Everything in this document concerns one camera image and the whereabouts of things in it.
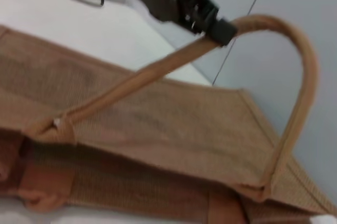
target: rope handle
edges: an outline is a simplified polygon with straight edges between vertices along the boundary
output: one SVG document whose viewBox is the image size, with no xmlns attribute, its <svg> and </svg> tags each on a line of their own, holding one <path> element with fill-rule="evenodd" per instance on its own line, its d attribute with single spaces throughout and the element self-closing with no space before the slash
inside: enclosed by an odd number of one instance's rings
<svg viewBox="0 0 337 224">
<path fill-rule="evenodd" d="M 280 142 L 276 146 L 259 184 L 266 192 L 275 185 L 279 175 L 285 168 L 313 104 L 318 83 L 318 62 L 314 49 L 306 35 L 279 18 L 265 15 L 249 15 L 238 18 L 232 23 L 238 28 L 237 36 L 256 31 L 274 31 L 283 34 L 292 41 L 302 59 L 303 80 L 298 99 Z M 46 119 L 25 130 L 25 133 L 45 143 L 75 143 L 73 124 L 113 105 L 218 46 L 217 43 L 207 37 L 201 38 L 166 58 L 139 70 L 104 94 L 70 109 L 57 119 L 57 123 L 55 123 L 56 119 L 54 118 Z"/>
</svg>

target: woven jute fabric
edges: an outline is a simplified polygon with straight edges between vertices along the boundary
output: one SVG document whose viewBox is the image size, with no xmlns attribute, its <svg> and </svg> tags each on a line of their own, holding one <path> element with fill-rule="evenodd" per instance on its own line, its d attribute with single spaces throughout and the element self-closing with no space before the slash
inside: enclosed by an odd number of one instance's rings
<svg viewBox="0 0 337 224">
<path fill-rule="evenodd" d="M 277 221 L 286 220 L 287 215 L 337 215 L 335 206 L 291 156 L 317 84 L 318 68 L 310 42 L 295 27 L 272 17 L 250 16 L 233 23 L 238 35 L 258 30 L 279 32 L 302 56 L 303 85 L 281 138 L 245 90 L 155 81 L 216 48 L 207 38 L 133 73 L 5 27 L 0 27 L 0 127 L 22 132 L 42 144 L 83 145 L 156 170 L 216 183 L 249 198 L 251 203 L 243 201 L 242 205 L 251 221 L 264 220 L 257 213 L 265 204 L 269 209 L 265 212 Z M 52 160 L 52 152 L 46 153 L 50 154 L 44 155 L 44 163 Z M 94 162 L 95 155 L 88 156 Z M 161 174 L 144 183 L 141 176 L 136 177 L 137 185 L 123 179 L 111 182 L 111 175 L 104 171 L 74 166 L 67 158 L 62 161 L 59 157 L 56 163 L 77 170 L 69 203 L 114 205 L 116 209 L 153 211 L 158 216 L 182 219 L 184 212 L 195 209 L 193 220 L 205 222 L 207 214 L 201 209 L 208 199 L 202 196 L 204 190 L 196 190 L 189 198 L 193 188 L 182 186 L 181 194 L 175 195 L 159 186 L 160 181 L 174 183 Z M 119 188 L 113 191 L 115 198 L 119 197 L 117 205 L 112 194 L 105 197 L 105 189 L 100 191 L 108 187 Z M 132 207 L 121 200 L 123 195 L 132 198 L 135 191 L 147 198 L 156 195 L 158 203 L 153 204 L 160 209 L 160 204 L 186 200 L 182 209 L 189 210 L 170 211 L 168 205 L 167 212 L 160 212 L 143 203 Z M 271 207 L 268 202 L 278 204 Z"/>
</svg>

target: white table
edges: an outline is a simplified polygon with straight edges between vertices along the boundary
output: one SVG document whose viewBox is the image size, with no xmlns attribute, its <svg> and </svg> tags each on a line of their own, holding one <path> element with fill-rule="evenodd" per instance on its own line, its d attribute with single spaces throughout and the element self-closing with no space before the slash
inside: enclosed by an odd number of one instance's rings
<svg viewBox="0 0 337 224">
<path fill-rule="evenodd" d="M 132 9 L 106 3 L 91 8 L 70 0 L 0 0 L 0 24 L 129 69 L 139 69 L 174 51 Z M 169 78 L 209 85 L 191 65 Z M 0 199 L 0 224 L 151 224 L 177 223 L 111 211 L 66 207 L 46 215 L 27 211 L 18 200 Z M 320 217 L 315 223 L 336 223 Z"/>
</svg>

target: jute bag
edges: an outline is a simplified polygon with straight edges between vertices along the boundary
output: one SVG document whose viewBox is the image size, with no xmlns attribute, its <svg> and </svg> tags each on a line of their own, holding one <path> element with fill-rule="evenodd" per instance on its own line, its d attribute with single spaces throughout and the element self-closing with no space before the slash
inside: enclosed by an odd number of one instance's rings
<svg viewBox="0 0 337 224">
<path fill-rule="evenodd" d="M 291 155 L 318 82 L 310 42 L 275 17 L 233 24 L 283 34 L 301 56 L 281 138 L 244 90 L 159 80 L 218 47 L 208 38 L 133 73 L 0 27 L 0 194 L 40 212 L 68 203 L 208 224 L 337 215 Z"/>
</svg>

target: tan rope handle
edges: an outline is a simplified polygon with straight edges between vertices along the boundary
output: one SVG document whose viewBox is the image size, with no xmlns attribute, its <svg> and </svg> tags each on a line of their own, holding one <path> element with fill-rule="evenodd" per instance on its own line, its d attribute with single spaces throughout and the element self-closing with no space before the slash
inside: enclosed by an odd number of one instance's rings
<svg viewBox="0 0 337 224">
<path fill-rule="evenodd" d="M 259 185 L 263 188 L 271 188 L 271 185 L 275 183 L 286 165 L 314 101 L 318 82 L 318 63 L 314 49 L 307 37 L 297 28 L 283 20 L 271 16 L 250 15 L 238 18 L 232 23 L 239 30 L 237 36 L 264 30 L 274 31 L 287 36 L 296 46 L 302 59 L 303 80 L 298 99 L 286 129 L 272 155 L 271 161 L 263 173 L 261 184 Z M 113 105 L 124 97 L 201 57 L 216 47 L 218 47 L 218 44 L 208 38 L 199 39 L 166 58 L 139 70 L 103 95 L 70 109 L 58 119 L 59 122 L 57 125 L 55 125 L 55 120 L 47 119 L 29 128 L 25 133 L 44 142 L 74 141 L 74 133 L 72 131 L 72 125 L 74 123 Z"/>
</svg>

